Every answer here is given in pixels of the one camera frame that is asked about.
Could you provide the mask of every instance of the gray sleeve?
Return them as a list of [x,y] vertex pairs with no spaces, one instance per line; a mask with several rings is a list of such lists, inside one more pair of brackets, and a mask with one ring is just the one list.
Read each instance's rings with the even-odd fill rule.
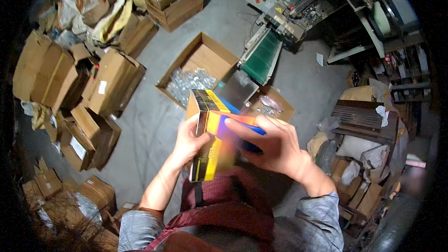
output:
[[118,252],[145,249],[164,229],[163,223],[148,211],[123,214]]
[[339,197],[336,192],[303,198],[293,218],[277,217],[274,234],[283,251],[342,251],[339,226]]

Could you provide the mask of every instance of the green conveyor belt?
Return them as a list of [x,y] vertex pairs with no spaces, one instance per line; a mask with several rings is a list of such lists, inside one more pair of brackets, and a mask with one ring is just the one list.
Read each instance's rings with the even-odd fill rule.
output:
[[276,59],[281,42],[273,32],[269,32],[241,69],[260,84],[266,80],[272,62]]

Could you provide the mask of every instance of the concrete floor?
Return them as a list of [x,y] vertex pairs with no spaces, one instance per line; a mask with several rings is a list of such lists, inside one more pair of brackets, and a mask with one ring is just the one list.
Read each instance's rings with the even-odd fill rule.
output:
[[[125,201],[138,203],[144,189],[171,153],[177,127],[185,118],[184,110],[153,86],[199,32],[205,32],[240,56],[255,20],[254,16],[244,13],[255,14],[245,0],[210,0],[202,12],[173,33],[163,29],[157,32],[137,59],[147,68],[147,73],[123,115],[117,120],[122,133],[109,162],[101,172],[90,170],[78,173],[73,170],[67,160],[60,157],[52,147],[46,132],[31,131],[31,118],[21,116],[19,125],[30,159],[44,156],[47,165],[54,168],[62,180],[72,177],[82,183],[90,175],[98,176],[115,188],[117,206]],[[316,62],[316,52],[323,54],[326,59],[330,48],[316,40],[303,42],[297,54],[282,50],[272,84],[296,109],[290,123],[296,127],[299,144],[304,149],[317,131],[315,124],[330,115],[337,99],[346,89],[345,77],[350,70],[349,66],[340,65],[321,67]],[[279,183],[272,184],[269,179]],[[304,195],[300,186],[272,174],[267,174],[264,184],[277,187],[277,200],[272,201],[275,215],[294,214],[295,202]],[[165,211],[165,222],[179,212],[180,201],[181,184],[178,181]]]

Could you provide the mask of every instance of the hand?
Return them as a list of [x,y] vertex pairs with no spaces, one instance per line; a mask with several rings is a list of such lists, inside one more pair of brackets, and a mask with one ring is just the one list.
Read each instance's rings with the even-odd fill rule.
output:
[[208,143],[213,136],[208,132],[196,137],[196,126],[199,114],[196,114],[179,125],[176,146],[170,156],[170,165],[181,169],[198,153],[199,149]]
[[308,152],[300,150],[296,129],[287,122],[263,115],[257,116],[254,125],[266,132],[264,136],[230,118],[225,120],[225,124],[241,139],[263,151],[263,154],[255,154],[241,150],[246,159],[260,168],[283,173],[300,182],[306,169],[313,163]]

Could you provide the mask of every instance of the person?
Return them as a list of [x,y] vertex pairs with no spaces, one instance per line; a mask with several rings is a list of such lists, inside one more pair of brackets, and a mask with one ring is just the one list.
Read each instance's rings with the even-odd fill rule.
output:
[[294,126],[257,116],[253,132],[235,120],[227,127],[262,152],[240,150],[251,163],[300,182],[308,197],[294,217],[276,217],[263,191],[242,168],[215,175],[212,181],[183,183],[179,215],[164,226],[164,210],[184,165],[211,141],[196,137],[199,115],[182,122],[171,155],[145,190],[138,210],[121,220],[118,251],[342,251],[339,197],[333,181],[299,148]]

